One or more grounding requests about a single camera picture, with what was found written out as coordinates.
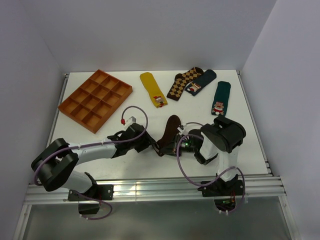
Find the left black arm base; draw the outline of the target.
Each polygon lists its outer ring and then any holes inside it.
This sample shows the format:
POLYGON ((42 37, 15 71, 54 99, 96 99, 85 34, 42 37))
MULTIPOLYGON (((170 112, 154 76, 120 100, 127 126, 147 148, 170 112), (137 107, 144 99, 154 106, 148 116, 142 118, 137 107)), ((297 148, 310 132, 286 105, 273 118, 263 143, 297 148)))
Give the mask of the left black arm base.
POLYGON ((79 193, 75 190, 69 190, 67 200, 69 202, 78 202, 78 213, 83 218, 89 220, 100 220, 111 215, 113 207, 106 201, 113 199, 114 185, 113 184, 98 184, 94 185, 85 193, 79 193), (106 215, 100 217, 93 217, 102 207, 109 207, 106 215))

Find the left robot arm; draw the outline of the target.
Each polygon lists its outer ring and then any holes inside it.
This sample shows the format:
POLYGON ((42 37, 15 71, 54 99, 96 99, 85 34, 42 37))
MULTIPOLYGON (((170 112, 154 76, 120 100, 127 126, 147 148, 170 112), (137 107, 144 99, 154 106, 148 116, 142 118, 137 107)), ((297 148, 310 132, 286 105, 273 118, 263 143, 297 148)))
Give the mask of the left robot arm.
POLYGON ((98 193, 97 183, 89 173, 74 170, 75 166, 98 159, 117 158, 132 149, 139 153, 149 146, 156 151, 159 149, 142 125, 132 123, 126 130, 101 142, 77 145, 58 138, 31 163, 31 168, 35 174, 34 180, 40 180, 46 191, 67 188, 91 200, 98 193))

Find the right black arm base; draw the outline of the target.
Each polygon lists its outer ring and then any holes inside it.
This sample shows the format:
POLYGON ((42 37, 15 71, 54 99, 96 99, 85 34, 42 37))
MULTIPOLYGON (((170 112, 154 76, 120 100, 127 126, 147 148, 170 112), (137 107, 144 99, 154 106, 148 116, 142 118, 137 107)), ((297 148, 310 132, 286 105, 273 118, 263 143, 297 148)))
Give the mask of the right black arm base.
POLYGON ((241 203, 245 198, 245 184, 242 180, 231 181, 225 183, 222 180, 217 180, 208 186, 197 188, 201 192, 202 197, 214 197, 214 205, 220 214, 228 215, 234 211, 238 204, 236 197, 241 197, 241 203))

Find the brown striped-cuff sock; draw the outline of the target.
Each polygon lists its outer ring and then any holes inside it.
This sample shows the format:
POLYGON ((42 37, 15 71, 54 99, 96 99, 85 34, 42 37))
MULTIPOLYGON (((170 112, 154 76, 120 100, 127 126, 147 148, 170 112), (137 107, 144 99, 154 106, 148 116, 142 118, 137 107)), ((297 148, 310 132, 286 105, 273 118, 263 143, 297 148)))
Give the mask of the brown striped-cuff sock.
POLYGON ((178 127, 181 125, 181 120, 177 115, 171 115, 165 126, 162 137, 157 141, 158 149, 161 150, 174 140, 178 134, 178 127))

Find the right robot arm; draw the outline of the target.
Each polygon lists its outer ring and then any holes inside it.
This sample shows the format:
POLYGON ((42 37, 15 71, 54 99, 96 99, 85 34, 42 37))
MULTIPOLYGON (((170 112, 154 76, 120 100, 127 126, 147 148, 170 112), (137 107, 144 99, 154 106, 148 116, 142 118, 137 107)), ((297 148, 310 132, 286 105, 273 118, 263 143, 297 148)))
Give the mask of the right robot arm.
POLYGON ((193 153, 197 162, 204 166, 218 160, 216 189, 220 194, 227 195, 238 180, 238 154, 246 130, 240 123, 218 116, 212 124, 199 124, 199 129, 183 134, 188 125, 195 124, 188 122, 182 125, 178 116, 170 116, 162 138, 157 141, 157 152, 160 156, 178 157, 182 152, 193 153))

